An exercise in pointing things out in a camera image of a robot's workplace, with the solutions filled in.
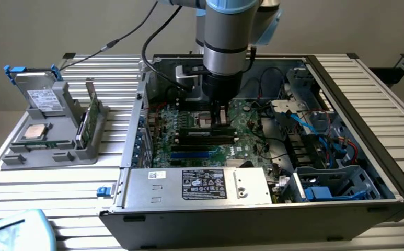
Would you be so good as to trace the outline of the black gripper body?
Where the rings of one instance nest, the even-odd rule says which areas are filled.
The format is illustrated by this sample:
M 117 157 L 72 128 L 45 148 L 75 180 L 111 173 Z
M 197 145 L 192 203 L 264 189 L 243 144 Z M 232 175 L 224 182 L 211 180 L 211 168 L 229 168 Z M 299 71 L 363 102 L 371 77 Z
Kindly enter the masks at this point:
M 203 92 L 209 101 L 216 101 L 225 105 L 237 95 L 241 86 L 243 73 L 221 76 L 208 74 L 203 76 Z

